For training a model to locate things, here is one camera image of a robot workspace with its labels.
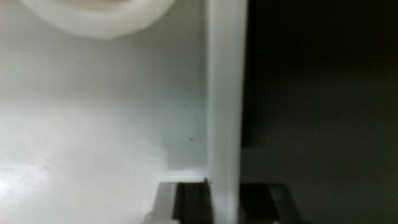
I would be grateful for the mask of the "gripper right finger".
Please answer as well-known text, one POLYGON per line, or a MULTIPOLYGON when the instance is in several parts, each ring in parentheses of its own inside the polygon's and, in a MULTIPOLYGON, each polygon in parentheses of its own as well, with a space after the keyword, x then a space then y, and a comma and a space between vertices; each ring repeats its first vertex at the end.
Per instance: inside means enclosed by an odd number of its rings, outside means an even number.
POLYGON ((285 184, 241 185, 241 224, 310 224, 285 184))

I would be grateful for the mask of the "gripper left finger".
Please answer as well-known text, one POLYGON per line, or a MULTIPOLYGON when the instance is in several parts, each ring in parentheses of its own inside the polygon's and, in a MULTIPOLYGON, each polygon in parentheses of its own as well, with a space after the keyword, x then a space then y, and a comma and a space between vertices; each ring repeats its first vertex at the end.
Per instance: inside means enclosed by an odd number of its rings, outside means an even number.
POLYGON ((212 193, 207 180, 159 184, 152 224, 212 224, 212 193))

